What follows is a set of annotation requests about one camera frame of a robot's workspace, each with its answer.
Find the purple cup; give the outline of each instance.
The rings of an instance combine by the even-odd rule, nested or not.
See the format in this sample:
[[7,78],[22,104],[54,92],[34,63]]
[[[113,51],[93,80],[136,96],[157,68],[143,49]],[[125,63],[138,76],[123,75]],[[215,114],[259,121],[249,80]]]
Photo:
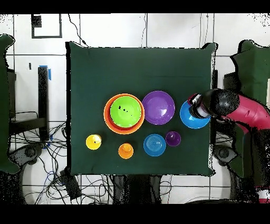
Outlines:
[[163,91],[153,91],[147,94],[142,105],[145,119],[154,125],[163,125],[175,114],[175,103],[171,96]]
[[181,142],[181,137],[179,135],[178,132],[168,132],[166,134],[166,143],[169,145],[169,146],[178,146]]

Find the orange bowl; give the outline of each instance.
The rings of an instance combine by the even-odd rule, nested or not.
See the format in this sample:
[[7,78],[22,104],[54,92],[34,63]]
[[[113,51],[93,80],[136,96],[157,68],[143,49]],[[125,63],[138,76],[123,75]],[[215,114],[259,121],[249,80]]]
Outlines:
[[[112,105],[112,103],[118,99],[119,97],[125,97],[125,96],[128,96],[128,97],[132,97],[134,98],[135,100],[137,100],[141,106],[141,118],[139,119],[139,121],[133,125],[132,127],[119,127],[118,125],[116,125],[112,119],[111,119],[111,115],[110,115],[110,107]],[[121,135],[128,135],[128,134],[131,134],[135,131],[137,131],[142,123],[143,123],[143,120],[144,120],[144,108],[143,108],[143,105],[141,103],[141,101],[131,95],[131,94],[118,94],[114,97],[112,97],[105,105],[105,108],[104,108],[104,113],[103,113],[103,116],[104,116],[104,120],[105,120],[105,123],[106,125],[108,126],[109,129],[111,129],[113,132],[117,133],[117,134],[121,134]]]

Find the stacked bowls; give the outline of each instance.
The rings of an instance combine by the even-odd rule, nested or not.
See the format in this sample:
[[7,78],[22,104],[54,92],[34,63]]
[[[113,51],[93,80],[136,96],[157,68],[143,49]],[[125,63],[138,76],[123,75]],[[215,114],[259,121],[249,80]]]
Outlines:
[[109,129],[121,135],[137,131],[144,120],[141,101],[131,94],[118,94],[105,105],[104,120]]

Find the chair wheel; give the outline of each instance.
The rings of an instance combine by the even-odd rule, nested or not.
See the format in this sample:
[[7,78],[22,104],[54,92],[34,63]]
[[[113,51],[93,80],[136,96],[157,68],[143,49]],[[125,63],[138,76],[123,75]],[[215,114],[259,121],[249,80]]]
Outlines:
[[34,165],[37,162],[37,159],[35,158],[34,160],[28,162],[28,165]]
[[218,164],[219,164],[220,166],[226,166],[226,165],[227,165],[226,163],[224,163],[224,162],[222,162],[222,161],[218,161]]

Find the green plate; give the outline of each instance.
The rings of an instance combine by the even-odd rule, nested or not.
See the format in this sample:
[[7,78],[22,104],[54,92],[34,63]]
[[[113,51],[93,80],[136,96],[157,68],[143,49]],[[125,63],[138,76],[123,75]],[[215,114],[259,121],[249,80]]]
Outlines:
[[136,99],[124,96],[116,99],[111,106],[112,121],[119,127],[131,127],[141,117],[141,106]]

